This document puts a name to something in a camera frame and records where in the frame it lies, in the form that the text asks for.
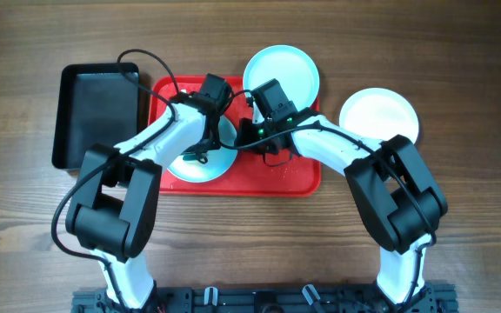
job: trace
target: black cable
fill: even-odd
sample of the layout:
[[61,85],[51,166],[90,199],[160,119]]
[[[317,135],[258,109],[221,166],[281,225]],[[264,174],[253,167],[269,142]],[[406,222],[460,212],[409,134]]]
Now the black cable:
[[418,205],[417,200],[415,200],[415,197],[409,192],[409,190],[405,186],[405,183],[402,181],[402,179],[396,174],[396,172],[391,168],[391,166],[384,159],[382,159],[377,153],[375,153],[375,151],[373,149],[369,148],[367,145],[362,143],[360,140],[357,140],[357,139],[355,139],[355,138],[353,138],[353,137],[351,137],[351,136],[349,136],[349,135],[347,135],[339,130],[334,130],[332,128],[325,127],[325,126],[321,125],[319,122],[309,124],[309,125],[304,125],[304,126],[297,126],[296,128],[290,129],[290,130],[283,130],[283,131],[280,131],[277,134],[274,134],[272,136],[269,136],[269,137],[260,139],[254,143],[249,143],[249,144],[242,145],[242,146],[237,146],[237,147],[229,146],[229,145],[226,145],[224,143],[221,143],[221,141],[220,141],[220,143],[221,143],[222,147],[224,147],[226,149],[245,150],[245,149],[249,149],[251,147],[254,147],[256,145],[266,143],[273,138],[280,137],[282,135],[289,134],[291,132],[298,131],[298,130],[328,131],[330,133],[333,133],[333,134],[336,134],[338,136],[343,137],[344,139],[348,140],[349,142],[355,144],[360,149],[367,151],[369,154],[371,154],[371,156],[373,156],[380,163],[383,170],[386,173],[388,173],[388,175],[390,175],[393,179],[395,179],[397,181],[397,183],[399,184],[399,187],[401,187],[401,189],[404,191],[405,195],[407,196],[407,198],[409,198],[409,201],[411,201],[411,204],[413,205],[413,207],[417,211],[418,215],[423,220],[426,232],[431,234],[431,240],[428,243],[424,243],[424,244],[419,245],[415,249],[415,253],[417,253],[417,259],[415,262],[415,269],[414,269],[414,273],[413,273],[413,280],[411,281],[411,287],[409,288],[409,291],[407,292],[407,296],[405,297],[405,300],[399,304],[399,306],[402,308],[401,310],[403,310],[403,308],[406,308],[410,304],[411,299],[413,297],[413,294],[415,292],[415,288],[417,287],[417,280],[420,276],[420,263],[421,263],[421,259],[423,257],[423,249],[431,247],[434,244],[436,244],[437,238],[436,238],[436,232],[434,231],[434,229],[432,228],[432,225],[430,224],[430,222],[426,218],[426,215],[424,214],[424,212],[421,210],[420,206]]
[[252,92],[252,90],[240,90],[236,93],[233,93],[233,91],[231,92],[231,97],[229,99],[227,99],[227,103],[225,105],[225,107],[222,109],[221,113],[220,113],[220,116],[222,116],[225,111],[227,111],[227,109],[230,108],[231,106],[231,103],[233,102],[233,100],[237,97],[237,96],[240,96],[240,95],[243,95],[245,92]]
[[204,154],[202,153],[197,153],[197,161],[201,164],[206,164],[208,163],[208,157],[206,157]]
[[266,154],[263,153],[263,155],[262,155],[262,162],[264,162],[264,164],[266,164],[266,166],[269,166],[269,167],[278,167],[278,166],[284,165],[284,164],[288,163],[289,161],[291,161],[292,159],[293,159],[293,152],[291,152],[289,154],[288,160],[285,160],[285,161],[280,162],[280,163],[270,164],[270,163],[266,162]]
[[149,55],[151,57],[156,58],[156,60],[158,60],[158,62],[160,62],[165,67],[165,69],[168,71],[168,73],[170,73],[171,79],[173,80],[173,83],[175,84],[176,90],[178,92],[177,82],[175,80],[175,77],[173,76],[173,73],[171,73],[170,69],[167,67],[167,65],[159,57],[151,54],[148,51],[144,51],[144,50],[140,50],[140,49],[126,50],[123,53],[121,53],[119,55],[119,57],[117,58],[117,67],[119,68],[119,72],[129,82],[134,83],[139,89],[144,90],[144,91],[150,93],[152,96],[157,97],[158,99],[164,101],[166,103],[166,105],[170,108],[171,117],[168,120],[168,122],[160,130],[158,130],[155,134],[153,134],[152,136],[150,136],[147,139],[143,140],[141,143],[137,144],[132,149],[130,149],[130,150],[128,150],[128,151],[126,151],[126,152],[118,155],[118,156],[112,157],[107,162],[105,162],[104,164],[98,166],[93,171],[91,171],[90,173],[88,173],[86,176],[84,176],[83,178],[81,178],[80,180],[78,180],[77,183],[75,183],[75,185],[69,190],[69,192],[67,192],[67,194],[63,197],[63,199],[61,200],[61,202],[57,206],[56,211],[55,211],[55,213],[53,215],[53,218],[51,220],[51,232],[50,232],[51,233],[51,239],[53,240],[53,242],[56,244],[56,246],[62,252],[66,253],[66,254],[68,254],[70,256],[76,256],[76,257],[81,257],[81,258],[85,258],[85,259],[96,260],[96,261],[101,262],[104,265],[105,270],[107,270],[108,275],[110,277],[111,288],[115,292],[117,300],[119,301],[119,305],[121,306],[121,309],[124,312],[129,312],[130,310],[124,304],[123,297],[121,296],[121,290],[117,286],[117,279],[115,278],[115,275],[113,274],[113,269],[111,268],[111,263],[108,260],[106,260],[106,259],[104,259],[104,258],[102,258],[100,256],[93,256],[91,254],[87,254],[87,253],[82,253],[82,252],[70,250],[67,247],[65,247],[64,244],[59,239],[59,236],[57,235],[57,224],[59,222],[59,216],[63,212],[63,209],[64,209],[65,205],[67,204],[67,202],[69,202],[69,200],[75,195],[75,193],[77,191],[79,191],[80,188],[83,187],[83,185],[85,185],[89,180],[91,180],[92,177],[94,177],[99,172],[101,172],[103,170],[106,170],[107,168],[109,168],[109,167],[111,167],[111,166],[113,166],[113,165],[115,165],[115,164],[117,164],[117,163],[125,160],[132,153],[134,153],[134,152],[142,149],[146,144],[148,144],[152,140],[154,140],[157,137],[159,137],[160,135],[162,135],[176,120],[176,112],[175,112],[175,110],[173,108],[173,105],[167,99],[161,97],[160,95],[158,95],[153,90],[149,90],[146,87],[144,87],[143,85],[141,85],[140,83],[138,83],[138,82],[130,79],[130,77],[128,77],[127,74],[124,72],[124,70],[121,68],[121,58],[123,56],[125,56],[126,54],[131,53],[131,52],[141,52],[141,53],[144,53],[144,54],[147,54],[147,55]]
[[119,72],[125,77],[127,78],[128,81],[130,81],[131,83],[134,83],[139,89],[141,90],[144,90],[148,93],[150,93],[152,96],[154,97],[157,97],[158,99],[164,101],[165,103],[168,103],[167,100],[165,100],[162,96],[158,95],[156,92],[154,92],[153,90],[150,90],[148,88],[146,88],[145,86],[143,86],[142,84],[138,83],[137,81],[135,80],[132,80],[130,79],[130,77],[127,77],[125,75],[125,72],[123,69],[121,69],[121,66],[119,65],[121,63],[121,59],[130,54],[130,53],[142,53],[142,54],[145,54],[147,56],[150,56],[150,57],[153,57],[156,61],[160,62],[160,64],[162,64],[162,66],[165,68],[165,70],[167,70],[167,73],[170,75],[171,77],[171,81],[173,82],[173,85],[175,86],[175,91],[177,93],[179,93],[179,86],[177,85],[177,80],[175,79],[175,76],[173,75],[173,72],[170,70],[170,67],[167,66],[167,64],[162,61],[161,58],[159,58],[157,55],[153,54],[152,52],[149,52],[147,50],[142,50],[142,49],[129,49],[129,50],[125,50],[123,52],[121,52],[121,54],[119,55],[119,57],[117,57],[117,67],[119,68]]

